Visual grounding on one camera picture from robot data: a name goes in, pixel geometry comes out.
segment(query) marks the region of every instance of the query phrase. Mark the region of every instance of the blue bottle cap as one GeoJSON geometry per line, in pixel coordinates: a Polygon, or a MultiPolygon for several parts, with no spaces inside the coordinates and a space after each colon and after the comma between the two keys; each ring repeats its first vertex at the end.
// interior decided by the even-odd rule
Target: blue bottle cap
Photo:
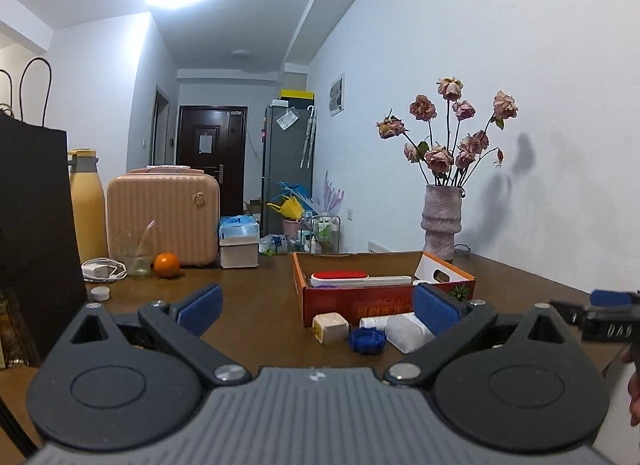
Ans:
{"type": "Polygon", "coordinates": [[[385,349],[386,335],[375,328],[359,328],[349,334],[349,346],[362,355],[378,355],[385,349]]]}

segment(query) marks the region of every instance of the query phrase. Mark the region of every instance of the refrigerator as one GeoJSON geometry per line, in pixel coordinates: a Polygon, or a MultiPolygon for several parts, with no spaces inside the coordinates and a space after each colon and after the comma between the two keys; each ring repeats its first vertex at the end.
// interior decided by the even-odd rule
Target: refrigerator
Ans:
{"type": "Polygon", "coordinates": [[[311,193],[314,172],[313,158],[311,165],[306,168],[305,163],[300,169],[302,149],[305,145],[306,124],[310,112],[297,109],[300,118],[283,130],[277,120],[284,116],[287,108],[269,106],[266,113],[262,153],[262,214],[260,217],[260,236],[267,234],[282,234],[282,217],[273,209],[267,207],[267,202],[282,193],[278,182],[299,184],[311,193]]]}

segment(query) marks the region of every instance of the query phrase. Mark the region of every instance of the cardboard box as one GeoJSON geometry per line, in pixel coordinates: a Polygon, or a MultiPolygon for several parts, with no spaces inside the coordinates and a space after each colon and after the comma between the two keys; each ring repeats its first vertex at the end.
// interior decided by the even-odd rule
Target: cardboard box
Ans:
{"type": "Polygon", "coordinates": [[[429,252],[422,253],[414,276],[455,297],[462,296],[467,301],[474,298],[475,277],[429,252]]]}
{"type": "Polygon", "coordinates": [[[412,311],[413,285],[378,286],[372,288],[313,288],[308,280],[316,271],[359,270],[370,276],[411,275],[420,270],[419,279],[434,281],[436,270],[449,277],[449,283],[435,282],[447,293],[455,286],[465,285],[471,290],[476,280],[472,275],[429,254],[398,252],[384,254],[293,254],[293,270],[300,314],[305,326],[312,324],[320,313],[337,312],[350,324],[357,325],[362,317],[395,315],[412,311]]]}

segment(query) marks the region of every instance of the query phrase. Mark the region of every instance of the doorway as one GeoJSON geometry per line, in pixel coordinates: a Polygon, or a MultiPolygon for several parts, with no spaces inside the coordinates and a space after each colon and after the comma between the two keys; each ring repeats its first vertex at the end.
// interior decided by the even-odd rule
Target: doorway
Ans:
{"type": "Polygon", "coordinates": [[[244,209],[244,142],[247,108],[181,106],[177,163],[203,169],[220,185],[220,214],[244,209]]]}
{"type": "Polygon", "coordinates": [[[156,87],[151,127],[151,152],[149,153],[151,166],[172,166],[175,163],[175,117],[174,120],[171,119],[170,111],[169,99],[156,87]]]}

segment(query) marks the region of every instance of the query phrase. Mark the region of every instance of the suitcase handle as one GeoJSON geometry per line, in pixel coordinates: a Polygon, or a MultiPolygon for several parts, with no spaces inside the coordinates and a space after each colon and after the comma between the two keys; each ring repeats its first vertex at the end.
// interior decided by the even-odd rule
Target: suitcase handle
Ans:
{"type": "Polygon", "coordinates": [[[188,166],[146,166],[143,169],[133,169],[127,174],[204,174],[204,171],[188,166]]]}

